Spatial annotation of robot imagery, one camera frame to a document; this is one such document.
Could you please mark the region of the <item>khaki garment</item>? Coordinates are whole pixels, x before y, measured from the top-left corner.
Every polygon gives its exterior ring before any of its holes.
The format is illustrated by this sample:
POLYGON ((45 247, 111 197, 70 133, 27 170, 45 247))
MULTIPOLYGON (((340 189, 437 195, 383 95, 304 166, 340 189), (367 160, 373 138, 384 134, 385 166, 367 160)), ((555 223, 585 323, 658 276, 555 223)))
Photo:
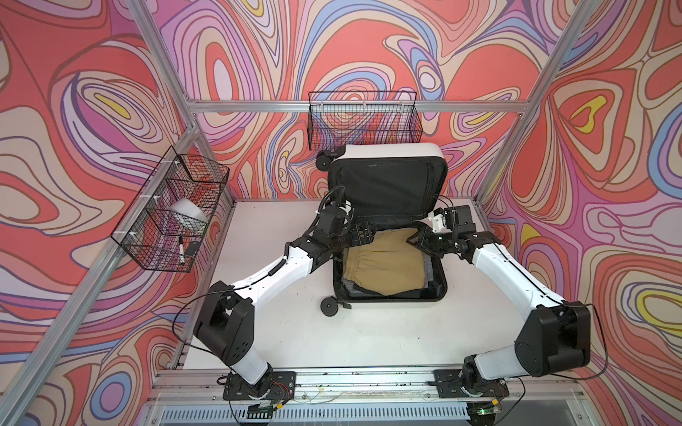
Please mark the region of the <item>khaki garment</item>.
POLYGON ((372 243, 344 254, 342 283, 380 296, 395 296, 426 285, 424 253, 408 243, 416 228, 377 232, 372 243))

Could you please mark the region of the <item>black and white suitcase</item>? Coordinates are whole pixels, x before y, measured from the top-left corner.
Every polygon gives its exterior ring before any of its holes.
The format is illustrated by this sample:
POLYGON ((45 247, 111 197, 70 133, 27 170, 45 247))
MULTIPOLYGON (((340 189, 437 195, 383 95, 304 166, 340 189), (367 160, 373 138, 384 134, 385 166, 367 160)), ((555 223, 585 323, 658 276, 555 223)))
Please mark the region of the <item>black and white suitcase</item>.
MULTIPOLYGON (((377 232, 403 228, 416 228, 418 232, 429 228, 424 220, 434 211, 447 174, 442 151, 433 144, 351 145, 321 151, 315 163, 318 170, 328 174, 328 202, 353 208, 354 217, 368 220, 377 232)), ((321 302, 321 310, 327 316, 335 315, 339 307, 349 309, 355 304, 435 303, 448 291, 442 261, 424 254, 427 280, 424 287, 433 291, 430 298, 351 298, 342 288, 347 250, 333 256, 334 293, 321 302)))

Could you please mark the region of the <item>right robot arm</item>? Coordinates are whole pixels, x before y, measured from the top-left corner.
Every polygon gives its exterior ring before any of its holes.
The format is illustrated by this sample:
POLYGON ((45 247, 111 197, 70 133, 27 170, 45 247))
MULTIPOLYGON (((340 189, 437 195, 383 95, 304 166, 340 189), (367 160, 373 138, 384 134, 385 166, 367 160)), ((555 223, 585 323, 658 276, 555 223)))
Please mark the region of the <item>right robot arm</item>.
POLYGON ((528 272, 492 232, 480 232, 467 206, 437 209, 430 227, 408 244, 442 258, 455 254, 494 282, 524 324, 514 343, 467 357, 459 382, 472 395, 506 378, 542 377, 585 367, 591 361, 591 313, 568 302, 528 272))

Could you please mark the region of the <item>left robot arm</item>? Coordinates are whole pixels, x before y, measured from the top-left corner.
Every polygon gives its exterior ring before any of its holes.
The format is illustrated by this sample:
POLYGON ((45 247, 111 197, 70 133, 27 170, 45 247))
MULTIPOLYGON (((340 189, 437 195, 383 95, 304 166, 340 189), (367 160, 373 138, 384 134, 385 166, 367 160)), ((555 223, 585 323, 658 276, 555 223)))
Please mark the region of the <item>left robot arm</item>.
POLYGON ((373 242, 376 232, 368 220, 356 219, 351 207, 319 209, 314 223, 285 244, 281 257, 239 282, 211 285, 193 336, 248 385, 271 383, 272 366, 253 348, 257 310, 337 253, 373 242))

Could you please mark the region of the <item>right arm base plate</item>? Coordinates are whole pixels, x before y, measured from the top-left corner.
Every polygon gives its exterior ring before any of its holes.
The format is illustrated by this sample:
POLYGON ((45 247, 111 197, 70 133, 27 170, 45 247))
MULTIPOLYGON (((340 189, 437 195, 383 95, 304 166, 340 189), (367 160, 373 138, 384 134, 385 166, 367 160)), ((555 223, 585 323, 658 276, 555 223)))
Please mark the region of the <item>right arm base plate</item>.
POLYGON ((442 399, 505 399, 510 395, 502 379, 483 379, 469 365, 456 369, 437 369, 427 384, 434 386, 442 399))

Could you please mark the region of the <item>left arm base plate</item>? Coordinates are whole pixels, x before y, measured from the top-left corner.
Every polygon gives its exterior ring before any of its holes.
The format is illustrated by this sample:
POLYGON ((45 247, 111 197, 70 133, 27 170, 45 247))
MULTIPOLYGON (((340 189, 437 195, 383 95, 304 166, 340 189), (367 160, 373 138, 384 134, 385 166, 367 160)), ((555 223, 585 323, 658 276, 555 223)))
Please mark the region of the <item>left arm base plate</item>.
POLYGON ((233 373, 217 380, 217 384, 224 388, 223 399, 226 401, 288 401, 295 397, 296 383, 294 371, 266 372, 255 384, 249 384, 233 373))

